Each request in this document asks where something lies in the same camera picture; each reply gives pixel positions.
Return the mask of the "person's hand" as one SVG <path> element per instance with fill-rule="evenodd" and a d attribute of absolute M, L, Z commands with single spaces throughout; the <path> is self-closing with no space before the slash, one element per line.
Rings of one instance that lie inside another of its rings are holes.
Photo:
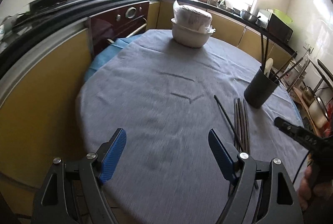
<path fill-rule="evenodd" d="M 312 195 L 323 198 L 324 200 L 329 200 L 332 196 L 332 184 L 330 182 L 314 184 L 317 175 L 318 171 L 315 169 L 314 165 L 309 165 L 304 172 L 304 176 L 296 192 L 303 212 L 307 210 Z"/>

